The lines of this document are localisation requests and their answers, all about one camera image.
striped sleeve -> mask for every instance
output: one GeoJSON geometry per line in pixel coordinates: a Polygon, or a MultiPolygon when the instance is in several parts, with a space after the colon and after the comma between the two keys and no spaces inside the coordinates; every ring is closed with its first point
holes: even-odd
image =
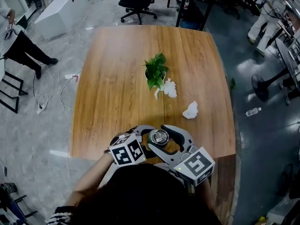
{"type": "Polygon", "coordinates": [[[47,222],[47,225],[69,225],[75,207],[58,207],[47,222]]]}

marble floor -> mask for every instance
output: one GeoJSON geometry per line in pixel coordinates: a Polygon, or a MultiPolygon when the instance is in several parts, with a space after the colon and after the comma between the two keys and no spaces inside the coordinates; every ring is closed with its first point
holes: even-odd
{"type": "MultiPolygon", "coordinates": [[[[120,22],[126,14],[118,6],[119,0],[89,0],[89,6],[68,34],[44,40],[34,26],[38,15],[30,19],[28,36],[46,54],[59,59],[61,64],[42,65],[42,78],[34,81],[36,99],[46,102],[46,109],[37,114],[38,105],[33,96],[34,72],[29,68],[7,60],[8,72],[24,80],[24,90],[29,94],[20,98],[19,113],[14,114],[0,105],[0,159],[7,166],[7,177],[0,173],[0,182],[14,182],[19,195],[26,194],[28,211],[38,210],[29,218],[31,224],[44,224],[57,206],[63,205],[74,183],[93,164],[93,161],[68,157],[73,111],[66,108],[64,114],[59,96],[67,79],[65,75],[76,74],[83,62],[97,28],[138,24],[137,16],[120,22]]],[[[141,15],[143,24],[174,26],[176,5],[166,8],[167,0],[155,0],[150,11],[158,19],[141,15]]],[[[295,99],[285,105],[286,91],[278,89],[278,82],[270,87],[270,99],[263,103],[253,93],[251,76],[259,73],[270,78],[282,69],[276,58],[275,46],[270,46],[263,59],[255,47],[247,41],[247,32],[257,17],[240,9],[241,19],[225,14],[220,6],[214,6],[207,20],[206,30],[213,35],[224,63],[228,78],[234,78],[236,88],[232,90],[232,104],[236,122],[239,124],[241,147],[237,147],[241,161],[240,192],[233,224],[250,225],[260,216],[266,215],[280,199],[276,196],[277,181],[290,162],[296,161],[299,148],[299,105],[295,99]],[[245,112],[254,107],[262,111],[250,118],[245,112]]],[[[73,107],[78,82],[71,80],[64,88],[63,103],[73,107]]],[[[0,84],[1,90],[16,92],[0,84]]]]}

black shoe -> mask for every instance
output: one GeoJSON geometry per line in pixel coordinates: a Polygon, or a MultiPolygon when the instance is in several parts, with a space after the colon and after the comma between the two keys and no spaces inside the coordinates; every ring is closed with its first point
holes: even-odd
{"type": "Polygon", "coordinates": [[[58,63],[58,60],[56,58],[51,58],[47,65],[55,65],[57,63],[58,63]]]}
{"type": "Polygon", "coordinates": [[[38,70],[38,71],[36,71],[36,77],[37,77],[37,79],[39,80],[40,78],[41,78],[41,76],[42,76],[42,72],[41,72],[41,67],[40,67],[40,69],[38,70]]]}

white pants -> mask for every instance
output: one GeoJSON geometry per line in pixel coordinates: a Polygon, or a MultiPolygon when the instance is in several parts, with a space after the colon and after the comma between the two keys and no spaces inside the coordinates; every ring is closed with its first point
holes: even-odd
{"type": "MultiPolygon", "coordinates": [[[[252,28],[250,29],[248,33],[248,37],[256,40],[261,27],[268,22],[267,19],[261,14],[257,21],[253,24],[252,28]]],[[[267,29],[264,33],[264,36],[262,37],[261,41],[259,42],[257,49],[264,52],[264,50],[267,47],[268,41],[270,40],[271,36],[273,35],[274,31],[276,30],[277,22],[268,22],[267,29]]]]}

white cube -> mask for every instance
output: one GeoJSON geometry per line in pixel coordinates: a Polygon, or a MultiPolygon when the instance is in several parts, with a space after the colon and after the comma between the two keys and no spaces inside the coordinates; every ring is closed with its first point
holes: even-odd
{"type": "Polygon", "coordinates": [[[174,167],[174,170],[178,177],[197,186],[213,173],[214,168],[214,160],[204,147],[201,147],[174,167]]]}
{"type": "Polygon", "coordinates": [[[146,161],[142,147],[139,144],[136,135],[121,135],[119,139],[109,147],[113,158],[118,167],[138,164],[146,161]]]}

